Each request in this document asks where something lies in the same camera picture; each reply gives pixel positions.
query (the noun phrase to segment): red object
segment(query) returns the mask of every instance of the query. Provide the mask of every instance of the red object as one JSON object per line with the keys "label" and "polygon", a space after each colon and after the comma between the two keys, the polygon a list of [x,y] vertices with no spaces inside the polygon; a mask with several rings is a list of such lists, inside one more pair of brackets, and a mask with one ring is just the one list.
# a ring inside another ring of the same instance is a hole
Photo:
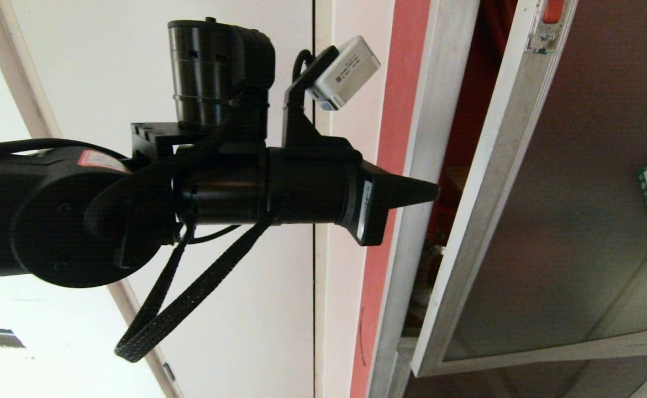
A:
{"label": "red object", "polygon": [[557,23],[561,19],[561,11],[564,10],[564,0],[546,0],[545,15],[542,18],[544,23]]}
{"label": "red object", "polygon": [[[424,38],[429,19],[429,3],[430,0],[406,0],[394,3],[392,38],[387,59],[387,82],[377,154],[378,166],[393,174],[404,172],[414,98],[417,95],[419,68],[422,64]],[[351,398],[365,398],[367,394],[395,217],[396,211],[391,211],[387,216],[382,244],[367,249],[350,385]]]}

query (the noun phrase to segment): white wall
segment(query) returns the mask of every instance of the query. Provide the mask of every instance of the white wall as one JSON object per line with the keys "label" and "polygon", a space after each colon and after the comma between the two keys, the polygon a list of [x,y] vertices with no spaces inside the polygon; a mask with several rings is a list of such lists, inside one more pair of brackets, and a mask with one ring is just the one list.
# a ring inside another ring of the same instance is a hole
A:
{"label": "white wall", "polygon": [[[0,71],[0,141],[28,138]],[[0,328],[27,347],[0,348],[0,397],[163,397],[146,363],[114,357],[125,327],[106,287],[71,290],[32,275],[0,277]]]}
{"label": "white wall", "polygon": [[[333,44],[362,35],[381,67],[343,109],[330,113],[330,133],[348,138],[372,163],[377,160],[393,12],[394,0],[333,0]],[[366,249],[341,227],[328,233],[323,396],[341,398],[350,395]]]}
{"label": "white wall", "polygon": [[[129,123],[174,121],[169,36],[174,19],[218,18],[257,28],[277,51],[270,138],[281,141],[281,100],[298,51],[311,45],[311,2],[13,2],[65,138],[129,154]],[[206,234],[216,228],[201,228]],[[186,251],[172,300],[242,231]],[[129,277],[144,300],[171,248]],[[161,343],[184,395],[311,396],[313,286],[310,225],[273,227],[227,280]]]}

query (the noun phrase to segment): black strap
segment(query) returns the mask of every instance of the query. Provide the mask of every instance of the black strap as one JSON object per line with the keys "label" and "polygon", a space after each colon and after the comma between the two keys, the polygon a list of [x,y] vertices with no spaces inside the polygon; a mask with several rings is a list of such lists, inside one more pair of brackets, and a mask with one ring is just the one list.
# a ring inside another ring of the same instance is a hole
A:
{"label": "black strap", "polygon": [[254,227],[250,228],[232,246],[225,250],[213,265],[208,267],[176,300],[159,314],[159,309],[164,304],[166,293],[169,291],[173,281],[178,262],[185,251],[185,247],[193,239],[195,227],[192,223],[187,225],[185,235],[173,250],[171,259],[169,259],[166,267],[159,275],[159,279],[151,289],[144,305],[136,314],[134,321],[127,328],[127,332],[119,340],[114,353],[129,362],[136,362],[147,355],[220,285],[220,282],[230,274],[235,265],[252,249],[257,239],[273,224],[275,219],[274,214],[266,214]]}

